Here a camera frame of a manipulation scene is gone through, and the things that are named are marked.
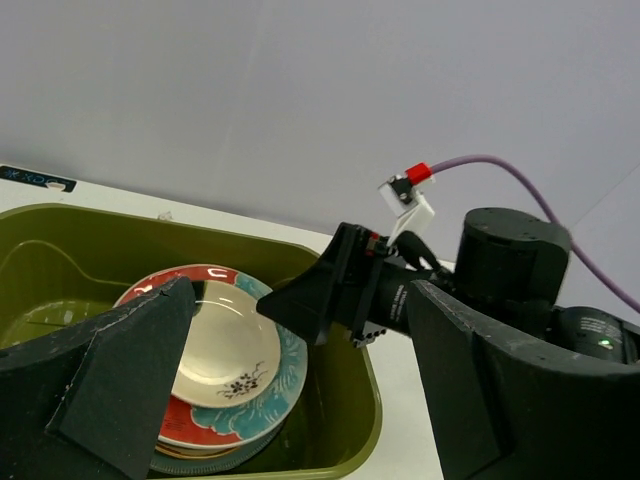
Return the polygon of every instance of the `white plate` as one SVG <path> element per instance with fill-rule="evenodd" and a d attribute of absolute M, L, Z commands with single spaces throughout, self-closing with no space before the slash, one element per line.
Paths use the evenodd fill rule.
<path fill-rule="evenodd" d="M 203 285 L 171 393 L 199 407 L 234 407 L 260 395 L 275 377 L 278 331 L 238 287 Z"/>

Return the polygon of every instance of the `cream plate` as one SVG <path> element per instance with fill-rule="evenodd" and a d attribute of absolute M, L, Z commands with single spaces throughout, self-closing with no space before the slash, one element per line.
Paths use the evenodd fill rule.
<path fill-rule="evenodd" d="M 238 272 L 194 265 L 159 272 L 134 285 L 117 304 L 176 275 L 191 279 L 196 313 L 171 393 L 194 406 L 228 408 L 260 395 L 280 364 L 275 324 L 256 312 L 256 299 L 238 286 Z"/>

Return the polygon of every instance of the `green light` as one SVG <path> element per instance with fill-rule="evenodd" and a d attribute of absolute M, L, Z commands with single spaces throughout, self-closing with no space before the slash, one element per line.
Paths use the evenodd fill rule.
<path fill-rule="evenodd" d="M 601 347 L 606 348 L 607 350 L 612 350 L 613 349 L 613 345 L 611 344 L 611 341 L 607 338 L 603 338 L 602 340 L 600 340 L 598 342 L 598 345 L 600 345 Z"/>

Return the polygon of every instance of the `white table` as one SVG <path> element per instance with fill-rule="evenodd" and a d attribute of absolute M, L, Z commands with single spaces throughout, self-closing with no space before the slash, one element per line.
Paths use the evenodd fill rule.
<path fill-rule="evenodd" d="M 85 182 L 71 193 L 0 180 L 0 211 L 38 203 L 62 203 L 142 217 L 170 214 L 175 222 L 304 245 L 322 252 L 329 235 L 232 215 Z M 349 480 L 441 480 L 412 343 L 390 333 L 368 347 L 383 404 L 380 440 Z"/>

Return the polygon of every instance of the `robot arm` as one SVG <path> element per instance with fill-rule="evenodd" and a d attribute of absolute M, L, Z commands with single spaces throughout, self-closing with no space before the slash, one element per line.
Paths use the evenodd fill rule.
<path fill-rule="evenodd" d="M 383 186 L 398 200 L 407 190 L 389 184 L 400 180 Z M 398 210 L 399 220 L 410 211 Z M 341 224 L 316 264 L 258 311 L 314 345 L 334 322 L 356 347 L 387 329 L 410 336 L 447 480 L 633 471 L 639 332 L 596 308 L 555 305 L 566 229 L 514 210 L 472 210 L 452 273 L 417 237 L 422 225 L 399 222 L 390 241 Z"/>

